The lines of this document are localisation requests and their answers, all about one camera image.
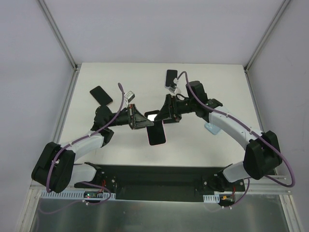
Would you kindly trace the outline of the left aluminium frame post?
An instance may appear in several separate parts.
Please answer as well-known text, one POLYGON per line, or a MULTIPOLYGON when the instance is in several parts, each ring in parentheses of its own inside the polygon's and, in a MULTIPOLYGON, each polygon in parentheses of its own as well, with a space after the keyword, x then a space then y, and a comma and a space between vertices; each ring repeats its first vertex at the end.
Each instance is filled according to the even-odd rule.
POLYGON ((72 69, 74 71, 78 70, 78 63, 75 61, 75 59, 73 58, 73 55, 72 53, 70 52, 70 49, 48 7, 48 5, 46 4, 46 1, 44 0, 37 0, 36 1, 39 8, 41 9, 42 11, 42 14, 44 15, 55 39, 57 40, 61 50, 63 51, 67 61, 69 62, 70 66, 72 67, 72 69))

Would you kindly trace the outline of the phone in lilac case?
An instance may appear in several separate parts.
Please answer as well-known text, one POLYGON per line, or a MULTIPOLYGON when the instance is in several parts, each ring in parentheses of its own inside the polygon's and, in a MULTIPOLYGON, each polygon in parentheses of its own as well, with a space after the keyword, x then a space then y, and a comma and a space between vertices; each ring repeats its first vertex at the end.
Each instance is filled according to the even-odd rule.
POLYGON ((166 88, 175 88, 177 84, 175 80, 177 80, 178 71, 177 70, 167 70, 166 79, 165 79, 165 87, 166 88))

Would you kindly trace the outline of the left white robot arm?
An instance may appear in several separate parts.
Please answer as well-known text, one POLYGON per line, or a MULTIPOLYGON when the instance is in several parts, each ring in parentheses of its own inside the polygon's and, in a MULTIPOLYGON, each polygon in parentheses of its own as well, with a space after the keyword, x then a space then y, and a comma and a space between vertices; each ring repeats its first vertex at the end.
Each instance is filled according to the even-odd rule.
POLYGON ((93 150, 102 148, 112 139, 114 132, 109 127, 129 125, 132 130, 153 126, 154 122, 143 116, 135 104, 113 113, 109 107, 96 109, 94 124, 86 135, 72 142, 45 145, 32 173, 32 180, 55 193, 62 192, 71 181, 76 160, 93 150))

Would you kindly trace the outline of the right aluminium frame post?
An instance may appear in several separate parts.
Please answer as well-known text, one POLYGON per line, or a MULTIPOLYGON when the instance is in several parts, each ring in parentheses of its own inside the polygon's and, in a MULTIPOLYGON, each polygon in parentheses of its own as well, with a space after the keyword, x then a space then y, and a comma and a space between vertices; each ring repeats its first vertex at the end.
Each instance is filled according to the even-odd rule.
POLYGON ((275 12, 274 16, 272 17, 269 25, 267 26, 265 32, 263 33, 261 39, 259 40, 257 46, 255 47, 252 55, 250 56, 248 62, 244 66, 244 72, 245 73, 248 73, 251 66, 254 64, 255 60, 257 59, 258 55, 262 51, 263 47, 266 45, 268 39, 270 38, 271 34, 275 30, 275 27, 277 26, 277 24, 281 20, 282 16, 284 15, 285 11, 287 10, 287 8, 291 4, 291 2, 292 2, 292 0, 283 0, 280 3, 277 11, 275 12))

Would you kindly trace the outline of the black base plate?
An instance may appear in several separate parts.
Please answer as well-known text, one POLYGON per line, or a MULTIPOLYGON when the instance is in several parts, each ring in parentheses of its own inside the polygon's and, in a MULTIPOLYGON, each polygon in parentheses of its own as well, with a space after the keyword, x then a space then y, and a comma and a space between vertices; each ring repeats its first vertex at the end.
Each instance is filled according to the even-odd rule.
POLYGON ((212 195, 210 180, 220 167, 94 165, 93 185, 106 187, 118 200, 202 202, 212 195))

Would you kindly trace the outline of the aluminium frame post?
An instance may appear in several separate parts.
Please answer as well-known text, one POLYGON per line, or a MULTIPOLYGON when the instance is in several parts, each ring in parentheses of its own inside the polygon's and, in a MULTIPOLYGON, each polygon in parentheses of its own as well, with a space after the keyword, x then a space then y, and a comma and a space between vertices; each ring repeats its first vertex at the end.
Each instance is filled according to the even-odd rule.
POLYGON ((277 26, 277 24, 281 20, 282 16, 284 15, 285 11, 287 10, 287 8, 291 4, 291 2, 292 2, 292 0, 283 0, 280 3, 277 11, 275 12, 274 16, 272 17, 269 25, 267 26, 265 32, 263 33, 261 39, 259 40, 257 46, 255 47, 252 55, 250 56, 248 62, 244 66, 244 72, 245 73, 248 73, 251 66, 254 64, 255 60, 257 59, 258 55, 262 51, 263 47, 266 45, 268 39, 270 38, 271 34, 275 30, 275 27, 277 26))
POLYGON ((75 59, 73 58, 73 55, 72 53, 70 52, 70 49, 48 7, 48 5, 46 4, 46 1, 44 0, 37 0, 36 1, 39 8, 41 9, 42 11, 42 14, 44 15, 55 39, 57 40, 61 50, 63 51, 67 61, 69 62, 70 66, 72 67, 72 69, 74 71, 78 70, 78 63, 75 61, 75 59))

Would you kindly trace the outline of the light blue phone case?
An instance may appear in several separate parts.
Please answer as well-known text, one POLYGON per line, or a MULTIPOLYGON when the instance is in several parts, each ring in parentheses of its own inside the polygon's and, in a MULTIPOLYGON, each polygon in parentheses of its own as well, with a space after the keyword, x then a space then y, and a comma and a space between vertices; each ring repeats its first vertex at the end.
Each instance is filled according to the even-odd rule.
POLYGON ((205 123, 205 129, 207 129, 212 135, 217 135, 221 129, 211 123, 205 123))

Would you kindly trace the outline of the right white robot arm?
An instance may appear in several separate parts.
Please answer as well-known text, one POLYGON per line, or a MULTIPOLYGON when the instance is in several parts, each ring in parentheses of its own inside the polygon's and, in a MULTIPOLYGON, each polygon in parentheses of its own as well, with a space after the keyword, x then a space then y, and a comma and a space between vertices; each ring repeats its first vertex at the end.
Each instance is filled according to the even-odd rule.
POLYGON ((236 181, 253 178, 259 180, 283 162, 279 142, 272 131, 254 131, 233 116, 221 102, 208 98, 202 83, 186 84, 188 96, 182 100, 166 95, 156 121, 179 122, 183 114, 195 113, 213 127, 223 130, 245 150, 244 159, 230 164, 208 180, 209 187, 227 191, 236 181))

